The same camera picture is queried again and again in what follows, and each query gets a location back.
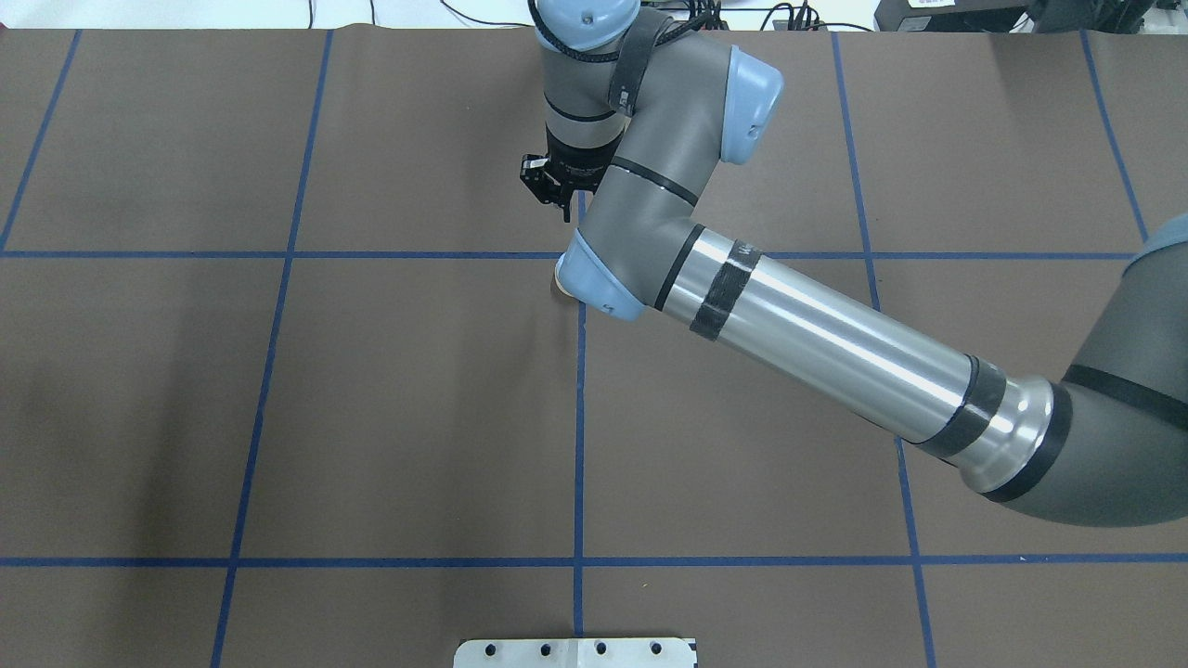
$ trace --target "blue tape line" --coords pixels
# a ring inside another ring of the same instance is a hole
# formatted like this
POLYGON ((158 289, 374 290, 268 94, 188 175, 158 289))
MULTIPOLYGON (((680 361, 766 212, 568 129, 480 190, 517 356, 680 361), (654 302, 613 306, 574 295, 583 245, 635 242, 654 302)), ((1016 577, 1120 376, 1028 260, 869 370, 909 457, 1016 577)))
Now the blue tape line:
MULTIPOLYGON (((772 568, 815 566, 1028 566, 1188 563, 1188 553, 1015 553, 838 556, 584 556, 586 568, 772 568)), ((544 557, 240 557, 238 568, 571 568, 544 557)), ((5 556, 0 568, 226 568, 226 557, 5 556)))
POLYGON ((556 251, 297 251, 299 259, 555 260, 556 251))
POLYGON ((569 557, 242 557, 240 568, 569 568, 569 557))
POLYGON ((70 40, 70 49, 67 50, 67 59, 62 63, 62 71, 58 73, 58 81, 53 84, 53 94, 50 95, 50 103, 45 107, 45 114, 42 116, 42 126, 37 130, 37 138, 33 139, 33 147, 29 151, 25 171, 21 172, 20 183, 17 184, 17 194, 12 198, 12 207, 8 208, 8 218, 5 220, 4 231, 0 232, 0 251, 8 244, 12 226, 17 222, 17 212, 20 210, 20 201, 25 197, 25 187, 29 185, 29 178, 33 175, 37 155, 42 151, 42 141, 45 140, 46 131, 50 130, 50 119, 53 118, 53 109, 58 107, 58 97, 62 96, 62 88, 67 84, 67 75, 70 73, 70 64, 74 63, 74 56, 78 51, 78 40, 81 38, 82 31, 76 30, 74 39, 70 40))
POLYGON ((255 421, 252 426, 252 441, 247 450, 247 464, 244 467, 244 485, 239 497, 239 510, 235 515, 235 530, 232 535, 230 562, 227 565, 227 579, 223 582, 222 604, 219 607, 219 624, 215 628, 214 648, 210 651, 210 668, 219 668, 222 662, 223 641, 227 637, 227 620, 230 617, 232 597, 235 593, 235 574, 239 568, 239 555, 244 546, 244 527, 247 523, 247 506, 252 497, 252 480, 255 475, 255 461, 260 450, 260 434, 264 430, 264 411, 268 403, 268 390, 272 386, 272 368, 277 358, 277 339, 280 335, 280 321, 285 310, 285 298, 289 295, 289 278, 292 275, 293 251, 297 247, 297 233, 301 228, 302 204, 305 200, 305 184, 309 179, 309 166, 314 158, 314 141, 317 137, 317 120, 322 107, 322 94, 326 90, 326 74, 330 63, 330 46, 334 44, 334 31, 327 31, 322 48, 322 65, 317 75, 317 89, 314 93, 314 109, 309 119, 309 134, 305 138, 305 155, 302 158, 301 176, 297 182, 297 198, 293 202, 292 225, 289 228, 289 245, 285 253, 285 266, 280 273, 280 288, 277 291, 277 305, 272 314, 272 329, 268 333, 268 351, 264 359, 264 377, 260 380, 260 396, 255 404, 255 421))
MULTIPOLYGON (((879 300, 878 277, 874 273, 874 248, 871 245, 871 231, 866 221, 866 200, 862 196, 862 179, 858 170, 858 149, 854 145, 854 128, 849 115, 849 99, 846 94, 846 75, 841 61, 841 42, 836 32, 829 33, 833 44, 833 63, 838 74, 838 95, 841 101, 841 122, 846 131, 846 150, 849 153, 849 175, 854 182, 854 204, 858 208, 858 228, 862 235, 862 253, 866 256, 866 283, 871 291, 871 307, 883 310, 879 300)), ((896 439, 896 453, 899 467, 899 492, 903 503, 904 522, 908 530, 908 546, 911 552, 911 572, 916 585, 916 609, 920 612, 921 638, 924 644, 924 658, 928 668, 936 668, 936 649, 933 643, 933 624, 928 615, 928 595, 924 591, 924 572, 920 566, 920 543, 916 540, 916 515, 911 504, 911 485, 908 481, 908 468, 903 456, 903 443, 896 439)))
POLYGON ((587 556, 589 568, 758 568, 773 566, 910 566, 908 555, 870 556, 587 556))
POLYGON ((284 251, 2 251, 26 259, 282 259, 284 251))
MULTIPOLYGON (((577 193, 577 223, 586 218, 586 193, 577 193)), ((586 556, 586 304, 577 303, 577 383, 574 420, 574 637, 586 635, 583 561, 586 556)))
POLYGON ((1098 99, 1098 111, 1101 112, 1101 124, 1106 128, 1106 139, 1110 140, 1110 150, 1113 151, 1114 163, 1118 164, 1118 174, 1121 176, 1121 184, 1126 189, 1126 197, 1130 200, 1130 210, 1135 214, 1139 237, 1143 238, 1143 241, 1146 241, 1146 223, 1143 222, 1143 212, 1138 208, 1138 197, 1135 196, 1135 187, 1130 182, 1126 162, 1121 159, 1118 138, 1114 136, 1113 124, 1110 122, 1110 112, 1106 111, 1106 99, 1101 95, 1101 81, 1098 78, 1098 67, 1093 62, 1093 50, 1089 48, 1089 33, 1085 30, 1081 30, 1081 49, 1085 50, 1085 63, 1089 67, 1089 81, 1093 83, 1093 95, 1098 99))
POLYGON ((1129 260, 1135 253, 880 251, 871 256, 880 260, 1129 260))
POLYGON ((924 660, 928 668, 936 668, 936 647, 933 642, 933 620, 928 613, 928 592, 924 588, 924 569, 920 563, 920 540, 916 534, 916 511, 911 502, 911 483, 908 480, 908 460, 903 452, 903 439, 895 437, 896 460, 899 466, 899 497, 903 499, 903 518, 908 527, 908 549, 911 552, 911 576, 916 582, 916 609, 920 611, 920 630, 924 642, 924 660))
POLYGON ((862 253, 866 259, 866 283, 871 290, 871 305, 883 310, 878 281, 874 277, 874 256, 871 250, 871 231, 866 225, 866 198, 862 196, 862 179, 858 174, 858 149, 854 146, 854 128, 849 121, 849 96, 846 94, 846 75, 841 65, 841 43, 838 33, 829 33, 833 44, 833 69, 838 74, 838 97, 841 102, 841 125, 846 131, 846 152, 849 155, 849 179, 854 184, 854 207, 858 210, 858 231, 862 235, 862 253))
POLYGON ((0 567, 6 568, 227 568, 223 557, 169 556, 5 556, 0 567))
MULTIPOLYGON (((775 251, 777 260, 861 260, 861 251, 775 251)), ((13 259, 284 259, 286 251, 0 251, 13 259)), ((555 251, 295 251, 293 259, 556 260, 555 251)), ((878 260, 1129 260, 1130 252, 872 251, 878 260)))

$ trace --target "black cable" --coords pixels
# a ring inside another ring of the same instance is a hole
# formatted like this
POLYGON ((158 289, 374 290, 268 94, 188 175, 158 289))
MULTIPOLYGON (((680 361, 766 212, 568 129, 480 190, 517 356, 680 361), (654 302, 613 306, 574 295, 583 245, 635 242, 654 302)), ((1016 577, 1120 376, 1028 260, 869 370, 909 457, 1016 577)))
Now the black cable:
POLYGON ((485 21, 482 19, 476 19, 474 17, 468 17, 468 15, 463 14, 462 12, 459 12, 454 7, 450 7, 449 2, 447 2, 446 0, 437 0, 437 1, 441 2, 443 7, 446 7, 447 10, 449 10, 454 15, 461 17, 461 18, 468 20, 468 21, 472 21, 472 23, 482 24, 482 25, 507 25, 507 26, 516 26, 516 27, 532 27, 532 26, 530 26, 527 24, 505 23, 505 21, 485 21))
POLYGON ((759 30, 765 30, 767 27, 767 21, 771 20, 772 14, 775 14, 776 12, 778 12, 781 10, 788 10, 788 25, 791 25, 792 24, 792 12, 796 11, 796 7, 792 7, 792 5, 790 2, 781 2, 779 5, 776 5, 775 7, 767 10, 767 15, 763 17, 763 23, 759 24, 759 30))
POLYGON ((840 23, 840 21, 830 21, 830 23, 823 23, 823 24, 813 24, 813 25, 808 26, 804 30, 816 30, 819 27, 833 27, 833 26, 857 27, 858 30, 865 30, 866 32, 874 32, 873 30, 866 27, 865 25, 846 24, 846 23, 840 23))

